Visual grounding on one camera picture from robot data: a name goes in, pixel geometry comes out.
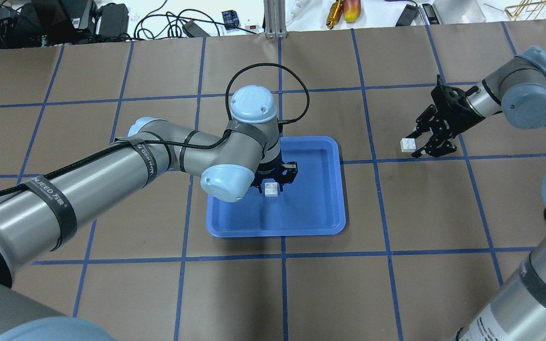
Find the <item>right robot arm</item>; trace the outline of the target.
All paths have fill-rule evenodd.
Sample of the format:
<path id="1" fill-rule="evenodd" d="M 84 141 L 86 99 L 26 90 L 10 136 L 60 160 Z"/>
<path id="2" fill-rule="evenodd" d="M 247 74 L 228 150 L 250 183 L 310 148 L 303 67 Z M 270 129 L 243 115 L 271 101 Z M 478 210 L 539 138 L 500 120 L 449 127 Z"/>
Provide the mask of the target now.
<path id="1" fill-rule="evenodd" d="M 442 157 L 454 140 L 484 119 L 503 114 L 518 129 L 546 128 L 546 51 L 533 45 L 464 91 L 437 75 L 432 104 L 416 119 L 409 139 L 431 133 L 411 156 Z M 546 174 L 540 194 L 546 223 Z M 546 341 L 546 237 L 518 265 L 499 291 L 451 341 Z"/>

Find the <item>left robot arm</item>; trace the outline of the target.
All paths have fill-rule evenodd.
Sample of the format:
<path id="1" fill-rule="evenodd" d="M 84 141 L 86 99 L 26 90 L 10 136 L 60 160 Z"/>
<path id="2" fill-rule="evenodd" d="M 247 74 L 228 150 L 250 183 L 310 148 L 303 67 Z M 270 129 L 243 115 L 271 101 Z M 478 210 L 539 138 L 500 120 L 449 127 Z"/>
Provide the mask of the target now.
<path id="1" fill-rule="evenodd" d="M 284 162 L 280 120 L 269 90 L 251 85 L 225 98 L 221 137 L 158 118 L 140 118 L 126 137 L 68 166 L 0 190 L 0 341 L 110 341 L 88 320 L 63 315 L 13 291 L 19 270 L 67 244 L 92 222 L 171 169 L 200 178 L 205 192 L 240 201 L 264 179 L 294 181 Z"/>

